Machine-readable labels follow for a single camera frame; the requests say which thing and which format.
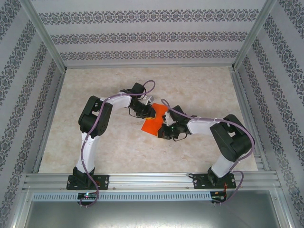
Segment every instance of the perforated metal strip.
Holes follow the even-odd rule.
[[[77,192],[35,193],[35,202],[69,202],[77,201]],[[194,201],[211,200],[209,191],[194,192],[100,192],[98,201]]]

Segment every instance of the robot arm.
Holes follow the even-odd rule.
[[[83,149],[83,162],[89,174],[92,176],[94,174],[95,165],[95,151],[98,144],[98,139],[106,131],[110,115],[113,111],[120,108],[129,107],[135,111],[136,117],[147,119],[155,117],[155,110],[152,108],[152,97],[148,99],[147,104],[143,104],[139,101],[140,96],[130,96],[127,94],[141,94],[145,90],[144,86],[139,83],[135,83],[132,89],[120,91],[120,96],[113,97],[106,101],[104,108],[102,110],[99,122],[96,128],[88,136],[87,142],[85,143]],[[94,112],[98,112],[102,103],[106,98],[98,98],[96,96],[91,96],[86,103],[83,112],[80,115],[78,123],[80,125],[83,146],[87,134],[92,129],[97,116]],[[89,187],[91,180],[88,178],[85,169],[82,165],[81,156],[79,156],[76,167],[73,169],[73,175],[83,184]]]
[[[173,109],[184,113],[179,106]],[[171,110],[163,116],[163,119],[164,124],[158,131],[159,138],[176,140],[180,133],[213,135],[221,152],[218,160],[208,170],[208,179],[214,186],[230,172],[237,159],[247,153],[252,146],[249,137],[242,130],[228,123],[189,119]],[[226,116],[224,120],[243,127],[232,114]]]

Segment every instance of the patterned wallpaper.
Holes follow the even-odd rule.
[[[0,3],[0,228],[33,171],[61,73],[17,0]]]
[[[304,227],[304,7],[278,1],[238,69],[267,161]]]
[[[34,0],[65,64],[233,63],[265,0]]]

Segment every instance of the orange cloth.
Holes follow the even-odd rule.
[[[155,118],[146,120],[142,126],[142,131],[157,136],[157,131],[163,124],[162,116],[165,115],[168,108],[162,104],[156,103],[152,104],[152,108],[154,108],[156,112]]]

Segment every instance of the beige floor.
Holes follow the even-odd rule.
[[[243,122],[226,67],[69,69],[39,172],[72,172],[80,153],[78,118],[90,96],[114,95],[149,79],[156,81],[151,93],[156,103],[165,98],[189,115],[212,118],[235,114]],[[212,136],[190,135],[180,142],[158,139],[141,131],[143,122],[129,116],[127,109],[111,115],[100,138],[95,172],[207,171],[220,155]],[[256,171],[254,157],[236,169]]]

